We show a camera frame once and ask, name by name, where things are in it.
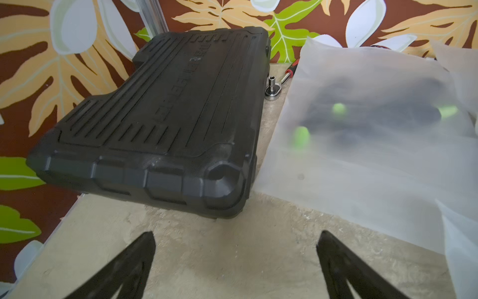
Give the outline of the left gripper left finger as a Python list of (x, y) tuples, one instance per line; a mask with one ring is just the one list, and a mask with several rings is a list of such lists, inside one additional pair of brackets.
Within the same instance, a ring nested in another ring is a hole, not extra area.
[(144, 232), (68, 299), (141, 299), (156, 251), (154, 234)]

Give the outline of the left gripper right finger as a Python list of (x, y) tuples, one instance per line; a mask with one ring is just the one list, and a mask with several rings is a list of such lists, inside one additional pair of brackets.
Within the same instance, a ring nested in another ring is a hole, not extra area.
[(328, 230), (322, 231), (316, 252), (331, 299), (352, 299), (351, 289), (362, 299), (407, 298)]

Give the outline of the purple eggplant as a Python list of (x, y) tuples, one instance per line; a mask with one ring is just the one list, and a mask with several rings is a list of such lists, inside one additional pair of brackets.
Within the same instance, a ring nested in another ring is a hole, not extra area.
[(436, 78), (403, 80), (371, 88), (349, 78), (317, 88), (295, 127), (291, 145), (305, 149), (320, 133), (350, 146), (383, 137), (388, 130), (411, 133), (455, 117), (460, 109), (443, 103), (447, 87)]

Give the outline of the clear zip-top bag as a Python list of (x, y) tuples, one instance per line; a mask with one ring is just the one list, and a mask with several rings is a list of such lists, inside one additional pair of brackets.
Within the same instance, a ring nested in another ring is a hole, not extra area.
[[(320, 133), (307, 148), (292, 147), (293, 131), (317, 88), (340, 78), (371, 88), (425, 77), (447, 87), (441, 101), (458, 106), (455, 117), (417, 132), (388, 130), (350, 146)], [(443, 221), (436, 201), (478, 220), (478, 132), (450, 73), (436, 58), (310, 39), (254, 188), (442, 253)]]
[(458, 100), (478, 127), (478, 50), (431, 44), (437, 61), (453, 79)]
[(458, 299), (478, 297), (478, 222), (436, 201), (443, 221), (444, 251)]

